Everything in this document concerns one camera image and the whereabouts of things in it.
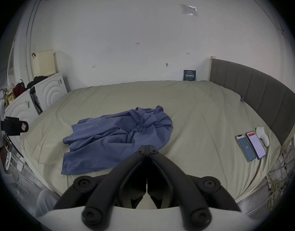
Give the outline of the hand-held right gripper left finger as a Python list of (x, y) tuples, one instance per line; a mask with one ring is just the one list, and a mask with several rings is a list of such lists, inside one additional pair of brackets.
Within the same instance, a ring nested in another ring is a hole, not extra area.
[(53, 209), (83, 206), (83, 224), (90, 230), (105, 230), (109, 226), (113, 206), (135, 209), (145, 195), (146, 153), (147, 146), (143, 145), (108, 174), (78, 177)]

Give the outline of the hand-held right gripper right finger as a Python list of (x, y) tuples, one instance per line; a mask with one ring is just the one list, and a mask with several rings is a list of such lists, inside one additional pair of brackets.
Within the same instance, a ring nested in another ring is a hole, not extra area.
[(212, 221), (210, 207), (241, 212), (217, 178), (185, 174), (152, 145), (147, 146), (147, 159), (147, 193), (157, 209), (180, 207), (185, 229), (207, 228)]

